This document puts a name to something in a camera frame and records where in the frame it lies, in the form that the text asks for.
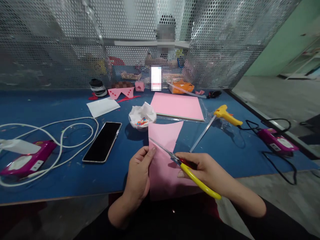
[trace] stack of pink paper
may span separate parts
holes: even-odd
[[[183,122],[171,124],[149,124],[149,137],[173,152]],[[157,152],[149,167],[150,198],[152,201],[177,198],[202,192],[190,179],[177,178],[180,167],[170,156],[153,141],[149,147],[157,148]]]
[[[158,115],[204,121],[197,97],[156,92],[150,105]]]

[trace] hand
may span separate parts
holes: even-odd
[[[109,221],[116,228],[125,229],[128,226],[130,216],[147,196],[150,188],[149,165],[155,152],[155,147],[149,150],[149,147],[145,146],[131,158],[123,195],[110,206],[108,211]]]
[[[149,165],[156,152],[156,148],[149,150],[142,147],[130,160],[126,187],[123,196],[137,207],[147,196],[150,189]]]
[[[249,216],[260,218],[266,214],[267,208],[261,197],[231,177],[209,154],[180,152],[176,155],[197,164],[197,170],[190,171],[213,191],[229,198]],[[182,170],[178,177],[189,178]]]
[[[176,155],[198,165],[197,170],[190,170],[205,185],[221,196],[229,198],[238,187],[236,181],[207,153],[179,152]],[[179,178],[189,178],[184,171],[180,171]]]

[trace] smartphone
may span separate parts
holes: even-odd
[[[92,163],[106,162],[113,144],[117,139],[121,125],[122,123],[106,122],[86,155],[84,155],[82,161]]]

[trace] person's left hand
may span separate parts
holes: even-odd
[[[123,196],[137,207],[149,192],[149,165],[155,152],[155,147],[149,150],[148,146],[144,146],[129,162],[128,178]]]

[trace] perforated metal panel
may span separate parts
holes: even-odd
[[[150,63],[163,66],[164,81],[232,88],[299,2],[0,0],[0,88],[88,88],[92,78],[108,85],[124,71],[147,83]],[[173,26],[189,49],[115,46],[159,40],[159,24]]]

